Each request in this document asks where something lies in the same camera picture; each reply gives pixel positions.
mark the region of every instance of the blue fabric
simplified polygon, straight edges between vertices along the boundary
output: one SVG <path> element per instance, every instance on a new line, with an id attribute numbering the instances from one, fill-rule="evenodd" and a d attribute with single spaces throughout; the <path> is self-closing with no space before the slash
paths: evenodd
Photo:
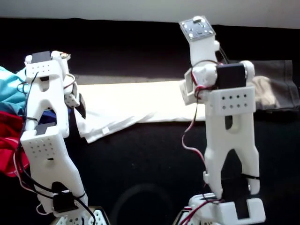
<path id="1" fill-rule="evenodd" d="M 25 69 L 14 74 L 0 67 L 0 110 L 22 116 L 25 105 L 25 95 L 18 92 L 17 86 L 26 79 Z"/>
<path id="2" fill-rule="evenodd" d="M 56 122 L 56 115 L 50 110 L 45 110 L 41 119 L 39 120 L 39 123 L 52 123 Z"/>

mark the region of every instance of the perforated plastic plate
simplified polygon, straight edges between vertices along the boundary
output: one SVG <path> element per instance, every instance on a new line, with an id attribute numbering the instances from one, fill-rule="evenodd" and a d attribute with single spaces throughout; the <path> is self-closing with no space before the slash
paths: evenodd
<path id="1" fill-rule="evenodd" d="M 106 220 L 104 219 L 104 216 L 100 210 L 94 211 L 94 216 L 96 218 L 95 225 L 109 225 L 107 224 Z M 81 223 L 81 220 L 73 220 L 73 225 L 79 225 Z M 92 225 L 93 224 L 93 217 L 90 217 L 88 223 L 85 223 L 84 225 Z M 56 223 L 56 225 L 67 225 L 67 218 L 61 217 L 59 221 Z"/>

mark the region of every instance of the gray cloth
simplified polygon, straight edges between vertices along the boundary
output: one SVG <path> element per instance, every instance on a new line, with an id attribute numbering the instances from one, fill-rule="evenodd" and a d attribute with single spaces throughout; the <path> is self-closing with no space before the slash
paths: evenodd
<path id="1" fill-rule="evenodd" d="M 253 61 L 256 109 L 295 111 L 300 106 L 291 60 Z"/>

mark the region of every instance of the clothing pile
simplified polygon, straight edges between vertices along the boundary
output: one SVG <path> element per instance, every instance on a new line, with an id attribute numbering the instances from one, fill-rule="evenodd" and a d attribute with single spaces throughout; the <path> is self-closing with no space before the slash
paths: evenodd
<path id="1" fill-rule="evenodd" d="M 14 152 L 18 146 L 23 127 L 23 114 L 28 85 L 25 69 L 14 74 L 0 67 L 0 172 L 9 177 L 15 177 L 13 163 Z M 45 111 L 40 123 L 55 120 L 55 114 Z M 24 168 L 29 161 L 21 149 L 21 160 Z"/>

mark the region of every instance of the white wire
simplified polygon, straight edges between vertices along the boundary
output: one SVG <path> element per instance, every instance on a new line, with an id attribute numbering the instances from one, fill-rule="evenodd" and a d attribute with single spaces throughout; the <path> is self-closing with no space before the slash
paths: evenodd
<path id="1" fill-rule="evenodd" d="M 24 189 L 27 190 L 27 191 L 31 191 L 31 192 L 35 193 L 33 190 L 31 190 L 31 189 L 25 187 L 25 186 L 22 184 L 21 176 L 20 176 L 19 170 L 18 170 L 18 168 L 17 168 L 17 163 L 15 162 L 15 153 L 14 153 L 14 155 L 13 155 L 13 160 L 14 160 L 14 165 L 15 165 L 16 176 L 17 176 L 18 179 L 19 179 L 19 182 L 20 182 L 21 187 L 24 188 Z"/>
<path id="2" fill-rule="evenodd" d="M 38 213 L 39 215 L 42 215 L 42 216 L 46 216 L 46 215 L 50 214 L 50 212 L 42 213 L 42 212 L 38 211 L 38 208 L 39 208 L 41 205 L 42 205 L 42 203 L 40 203 L 40 204 L 36 207 L 37 213 Z"/>

